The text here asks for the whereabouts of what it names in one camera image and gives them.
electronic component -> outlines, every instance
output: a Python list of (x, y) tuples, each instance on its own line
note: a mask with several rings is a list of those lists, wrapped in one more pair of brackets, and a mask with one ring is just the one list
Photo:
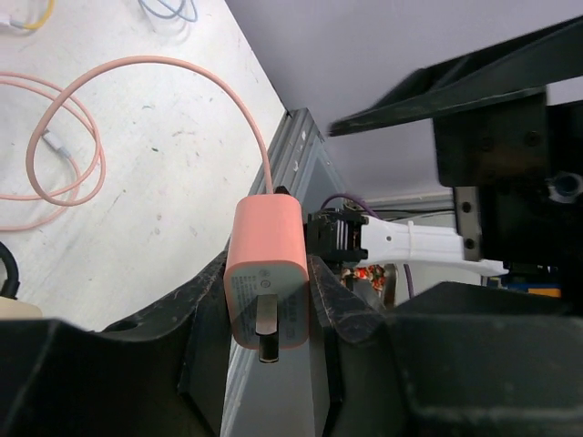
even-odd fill
[(340, 272), (341, 267), (422, 262), (473, 271), (481, 276), (507, 273), (500, 261), (464, 259), (462, 238), (451, 228), (393, 223), (352, 211), (324, 210), (308, 218), (311, 253)]
[[(285, 194), (244, 198), (235, 212), (225, 271), (235, 341), (247, 349), (271, 351), (260, 346), (275, 335), (276, 320), (280, 348), (303, 344), (308, 338), (307, 283), (300, 202)], [(279, 310), (265, 296), (277, 296)], [(257, 330), (260, 324), (271, 328)], [(264, 358), (260, 355), (262, 361), (273, 361)]]

metal frame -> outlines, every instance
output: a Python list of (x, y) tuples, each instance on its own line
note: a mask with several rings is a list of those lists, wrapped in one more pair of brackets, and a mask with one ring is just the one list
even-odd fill
[[(336, 192), (343, 192), (343, 183), (331, 165), (323, 143), (322, 135), (308, 109), (298, 109), (284, 114), (269, 148), (274, 187), (286, 187), (292, 196), (303, 202), (315, 166), (320, 161), (322, 167), (327, 170), (327, 176), (335, 185)], [(260, 169), (251, 185), (250, 195), (263, 192), (265, 182)], [(324, 198), (328, 194), (333, 193), (322, 193)], [(229, 436), (232, 432), (251, 366), (256, 361), (257, 354), (254, 351), (243, 349), (235, 341), (231, 343), (221, 431), (223, 436)]]

pink usb charger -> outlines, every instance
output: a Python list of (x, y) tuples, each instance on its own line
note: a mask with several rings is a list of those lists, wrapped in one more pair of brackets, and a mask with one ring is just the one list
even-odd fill
[(239, 202), (224, 279), (235, 341), (259, 349), (261, 361), (276, 361), (278, 347), (307, 340), (308, 270), (296, 198), (265, 194)]

white table surface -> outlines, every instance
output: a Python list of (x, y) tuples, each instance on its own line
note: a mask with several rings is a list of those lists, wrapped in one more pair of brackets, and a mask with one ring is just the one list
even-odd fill
[[(199, 21), (146, 16), (137, 0), (57, 0), (32, 35), (0, 31), (0, 69), (68, 85), (89, 68), (131, 55), (174, 56), (213, 71), (247, 103), (269, 144), (283, 106), (222, 0), (197, 0)], [(27, 18), (40, 0), (2, 0)], [(227, 241), (234, 207), (260, 165), (239, 110), (205, 78), (170, 66), (129, 66), (81, 88), (107, 154), (100, 194), (39, 230), (0, 234), (21, 269), (19, 299), (47, 317), (99, 330), (192, 278)], [(0, 191), (29, 194), (25, 149), (48, 100), (0, 86)], [(60, 111), (50, 128), (83, 167), (90, 136)], [(45, 188), (70, 180), (66, 164), (39, 145)], [(87, 193), (92, 186), (85, 185)], [(0, 223), (55, 208), (0, 202)], [(0, 280), (4, 272), (0, 271)]]

coiled pink cable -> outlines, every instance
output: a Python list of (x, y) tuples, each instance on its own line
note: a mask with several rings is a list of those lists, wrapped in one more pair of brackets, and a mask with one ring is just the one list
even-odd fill
[[(28, 85), (27, 83), (19, 82), (19, 81), (12, 80), (12, 79), (5, 79), (2, 77), (16, 77), (16, 78), (24, 79), (24, 80), (27, 80), (30, 82), (35, 82), (35, 83), (38, 83), (40, 85), (48, 86), (48, 87), (53, 88), (59, 92), (62, 91), (62, 89), (59, 88), (58, 86), (56, 86), (55, 84), (51, 84), (50, 82), (47, 82), (47, 81), (40, 79), (38, 77), (33, 77), (33, 76), (29, 76), (29, 75), (20, 75), (20, 74), (12, 73), (12, 72), (0, 71), (0, 85), (8, 85), (8, 86), (15, 86), (18, 88), (23, 88), (23, 89), (26, 89), (26, 90), (31, 91), (33, 93), (37, 93), (40, 96), (49, 98), (51, 100), (54, 100), (55, 96), (50, 95), (44, 89), (36, 88), (36, 87)], [(83, 115), (85, 115), (87, 117), (87, 119), (90, 119), (91, 116), (90, 116), (89, 112), (81, 104), (81, 102), (79, 102), (75, 97), (71, 97), (70, 100), (72, 100), (79, 107), (79, 109), (81, 109)], [(91, 125), (90, 122), (88, 122), (87, 119), (85, 119), (81, 113), (76, 111), (70, 105), (64, 104), (63, 107), (67, 111), (69, 111), (71, 114), (73, 114), (85, 126), (85, 128), (89, 131), (89, 133), (91, 135), (93, 135), (93, 132), (95, 130), (97, 130), (97, 126), (95, 124)], [(69, 163), (71, 164), (71, 167), (75, 171), (76, 179), (79, 179), (81, 177), (81, 170), (79, 169), (79, 166), (77, 165), (76, 161), (73, 158), (67, 158), (67, 160), (69, 161)], [(77, 194), (79, 192), (79, 188), (78, 187), (71, 187), (71, 188), (65, 187), (65, 188), (60, 189), (58, 191), (52, 192), (51, 195), (58, 196), (59, 194), (64, 194), (67, 192), (70, 192), (69, 200), (74, 200), (77, 197)], [(0, 200), (31, 201), (31, 200), (41, 200), (41, 199), (42, 198), (40, 196), (36, 196), (36, 195), (18, 196), (18, 195), (11, 195), (11, 194), (0, 194)], [(52, 214), (49, 214), (48, 216), (46, 216), (44, 218), (41, 218), (39, 220), (24, 224), (24, 225), (2, 225), (2, 226), (0, 226), (0, 232), (17, 232), (17, 231), (34, 229), (34, 228), (37, 228), (39, 226), (45, 225), (46, 223), (50, 223), (51, 221), (53, 221), (54, 219), (59, 217), (61, 214), (63, 214), (65, 211), (66, 211), (66, 207), (58, 208)]]
[[(194, 73), (197, 73), (201, 76), (205, 76), (207, 79), (211, 80), (216, 85), (218, 85), (233, 100), (235, 105), (237, 105), (237, 107), (239, 108), (239, 110), (241, 111), (241, 113), (243, 114), (243, 116), (245, 117), (247, 122), (249, 123), (249, 126), (251, 127), (251, 131), (253, 132), (253, 135), (255, 136), (255, 139), (257, 140), (257, 143), (259, 145), (259, 149), (261, 152), (261, 158), (263, 161), (263, 172), (265, 174), (265, 186), (267, 188), (267, 192), (268, 193), (273, 192), (273, 183), (271, 181), (271, 169), (270, 169), (270, 163), (269, 163), (269, 158), (268, 158), (268, 154), (267, 154), (267, 148), (265, 146), (265, 142), (263, 141), (263, 137), (261, 136), (261, 132), (259, 130), (259, 127), (255, 123), (255, 120), (253, 119), (249, 109), (247, 109), (245, 107), (245, 104), (243, 103), (241, 98), (230, 88), (229, 85), (227, 85), (226, 82), (224, 82), (222, 79), (220, 79), (219, 77), (217, 77), (216, 75), (214, 75), (210, 71), (208, 71), (200, 66), (195, 66), (194, 64), (191, 64), (187, 61), (182, 61), (180, 59), (175, 59), (175, 58), (171, 58), (171, 57), (164, 57), (164, 56), (130, 56), (130, 57), (124, 57), (124, 58), (121, 58), (118, 60), (107, 62), (101, 66), (97, 66), (97, 67), (89, 70), (88, 72), (86, 72), (80, 78), (75, 80), (71, 85), (69, 85), (64, 90), (61, 90), (58, 86), (55, 86), (54, 84), (46, 82), (42, 79), (37, 79), (35, 77), (31, 77), (31, 76), (27, 76), (27, 75), (20, 75), (20, 74), (16, 74), (16, 73), (0, 72), (0, 76), (11, 76), (11, 77), (23, 78), (26, 80), (32, 80), (32, 81), (37, 82), (39, 84), (49, 86), (57, 91), (60, 91), (60, 94), (57, 97), (53, 97), (53, 96), (50, 96), (48, 93), (43, 92), (42, 90), (38, 90), (36, 88), (26, 86), (25, 84), (20, 84), (20, 83), (17, 83), (16, 81), (9, 81), (6, 79), (0, 79), (0, 85), (5, 84), (5, 85), (12, 85), (12, 86), (20, 86), (20, 87), (23, 87), (25, 89), (29, 89), (31, 91), (37, 92), (38, 94), (41, 94), (42, 96), (45, 96), (45, 97), (53, 100), (53, 103), (48, 107), (45, 114), (41, 117), (40, 121), (38, 122), (38, 125), (36, 126), (35, 130), (33, 131), (33, 134), (30, 137), (30, 141), (28, 142), (28, 147), (26, 149), (26, 174), (28, 175), (28, 180), (30, 181), (31, 186), (33, 187), (33, 190), (38, 195), (38, 197), (37, 196), (8, 196), (8, 195), (4, 195), (4, 196), (0, 197), (0, 199), (37, 200), (39, 198), (42, 198), (53, 205), (58, 205), (58, 206), (61, 206), (64, 208), (65, 207), (74, 207), (76, 205), (81, 205), (83, 203), (88, 202), (90, 199), (92, 199), (99, 192), (99, 190), (103, 187), (103, 183), (105, 181), (105, 176), (106, 176), (105, 155), (104, 155), (103, 148), (101, 146), (101, 138), (99, 136), (99, 131), (97, 129), (97, 124), (96, 124), (95, 120), (93, 119), (91, 114), (85, 109), (85, 107), (81, 104), (81, 102), (79, 102), (72, 95), (75, 91), (77, 91), (80, 87), (82, 87), (88, 81), (90, 81), (91, 79), (93, 79), (93, 78), (95, 78), (103, 73), (106, 73), (107, 71), (113, 70), (115, 68), (119, 68), (121, 66), (131, 66), (131, 65), (135, 65), (135, 64), (165, 64), (165, 65), (170, 65), (170, 66), (178, 66), (181, 68), (185, 68), (189, 71), (192, 71)], [(85, 120), (79, 113), (77, 113), (75, 109), (69, 107), (66, 104), (66, 101), (68, 99), (71, 99), (72, 101), (75, 102), (75, 104), (79, 107), (79, 109), (81, 109), (83, 114), (86, 116), (87, 120)], [(38, 182), (38, 178), (36, 177), (35, 153), (36, 153), (36, 147), (38, 145), (38, 141), (42, 137), (43, 132), (45, 132), (45, 129), (48, 126), (48, 123), (50, 122), (50, 120), (53, 118), (53, 116), (55, 115), (55, 113), (57, 112), (57, 110), (60, 107), (66, 108), (69, 112), (71, 112), (73, 115), (75, 115), (84, 124), (84, 126), (87, 128), (87, 130), (89, 130), (89, 132), (91, 133), (91, 135), (95, 139), (96, 149), (95, 149), (95, 154), (93, 156), (93, 159), (91, 160), (91, 164), (89, 164), (89, 167), (87, 168), (87, 170), (83, 174), (81, 174), (80, 176), (77, 174), (77, 179), (74, 183), (72, 183), (64, 188), (58, 189), (56, 191), (52, 191), (50, 193), (47, 193), (40, 186), (40, 183)], [(99, 172), (99, 179), (97, 181), (96, 186), (93, 188), (93, 190), (89, 194), (87, 194), (83, 198), (77, 198), (78, 187), (89, 177), (89, 175), (91, 175), (91, 173), (93, 172), (93, 170), (97, 166), (97, 163), (100, 163), (100, 172)], [(69, 197), (69, 199), (60, 200), (60, 199), (56, 198), (56, 196), (67, 193), (69, 191), (71, 192), (71, 196)]]

